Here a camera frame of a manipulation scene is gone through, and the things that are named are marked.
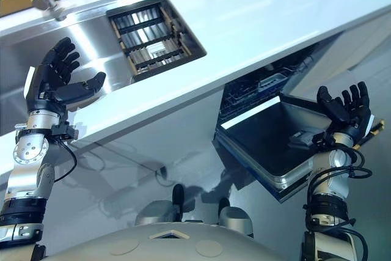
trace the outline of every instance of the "open dishwasher door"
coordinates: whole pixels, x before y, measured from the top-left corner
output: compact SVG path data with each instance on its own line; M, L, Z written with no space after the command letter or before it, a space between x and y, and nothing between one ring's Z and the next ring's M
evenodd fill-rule
M330 124L316 102L285 93L300 82L334 38L225 85L215 140L279 202L307 184L316 153L312 137Z

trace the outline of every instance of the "stainless steel sink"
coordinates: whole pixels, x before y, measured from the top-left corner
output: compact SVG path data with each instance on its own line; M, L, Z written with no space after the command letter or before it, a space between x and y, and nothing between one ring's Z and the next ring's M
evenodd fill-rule
M45 53L63 37L70 37L80 52L81 66L72 82L107 74L99 95L129 85L133 72L106 16L108 10L144 0L104 0L66 11L64 21L39 19L1 32L0 135L27 119L23 88L29 67L40 64Z

